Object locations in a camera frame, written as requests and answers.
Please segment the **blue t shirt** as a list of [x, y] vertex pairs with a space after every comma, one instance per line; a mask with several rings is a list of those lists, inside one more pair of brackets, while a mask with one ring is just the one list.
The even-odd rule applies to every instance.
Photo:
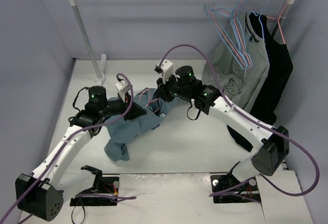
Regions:
[[[133, 100], [138, 104], [137, 94], [134, 95]], [[112, 161], [128, 161], [130, 159], [128, 144], [148, 131], [159, 127], [176, 103], [177, 99], [167, 103], [159, 98], [160, 110], [158, 112], [153, 113], [151, 110], [144, 108], [147, 112], [144, 116], [129, 121], [121, 118], [107, 125], [106, 128], [110, 139], [104, 147], [106, 155]]]

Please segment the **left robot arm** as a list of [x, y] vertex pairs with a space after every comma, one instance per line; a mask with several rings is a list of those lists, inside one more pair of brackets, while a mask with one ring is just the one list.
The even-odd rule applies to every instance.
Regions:
[[30, 174], [21, 174], [15, 182], [17, 207], [45, 221], [52, 221], [63, 204], [84, 190], [101, 190], [103, 172], [93, 166], [81, 167], [67, 183], [61, 179], [79, 151], [105, 126], [113, 116], [125, 121], [146, 115], [146, 110], [134, 102], [129, 88], [118, 91], [115, 100], [108, 100], [102, 86], [87, 87], [89, 100], [82, 110], [69, 119], [69, 127], [48, 157]]

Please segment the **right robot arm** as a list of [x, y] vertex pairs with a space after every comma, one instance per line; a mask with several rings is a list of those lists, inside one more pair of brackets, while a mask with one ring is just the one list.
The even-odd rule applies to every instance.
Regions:
[[267, 124], [250, 120], [252, 116], [245, 111], [237, 112], [236, 105], [224, 100], [217, 88], [204, 85], [195, 78], [191, 66], [182, 66], [176, 71], [173, 64], [157, 64], [155, 71], [161, 74], [157, 80], [157, 94], [164, 101], [171, 102], [181, 98], [190, 103], [198, 113], [204, 113], [224, 122], [228, 127], [244, 137], [257, 151], [244, 161], [236, 163], [221, 179], [221, 183], [232, 189], [239, 189], [245, 181], [259, 174], [272, 176], [289, 153], [289, 142], [276, 135], [288, 135], [287, 129], [270, 127]]

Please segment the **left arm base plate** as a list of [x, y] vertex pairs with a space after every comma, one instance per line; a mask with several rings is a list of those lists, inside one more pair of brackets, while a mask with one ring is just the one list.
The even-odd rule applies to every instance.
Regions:
[[[119, 176], [104, 175], [102, 170], [93, 166], [85, 165], [81, 167], [81, 170], [88, 171], [95, 175], [95, 180], [90, 188], [84, 189], [81, 194], [111, 194], [118, 195], [119, 189]], [[83, 196], [71, 198], [70, 206], [87, 206], [87, 207], [101, 207], [101, 206], [117, 206], [118, 199], [106, 198], [106, 197], [92, 197]]]

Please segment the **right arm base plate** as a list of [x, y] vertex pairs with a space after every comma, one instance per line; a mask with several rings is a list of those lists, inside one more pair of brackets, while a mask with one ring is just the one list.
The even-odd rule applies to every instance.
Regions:
[[[222, 177], [223, 175], [220, 174], [210, 175], [212, 193], [216, 193], [236, 185], [235, 183], [224, 185], [221, 180]], [[254, 178], [250, 179], [243, 185], [223, 193], [222, 195], [213, 196], [214, 204], [250, 202], [261, 203], [261, 196], [258, 190], [257, 181]]]

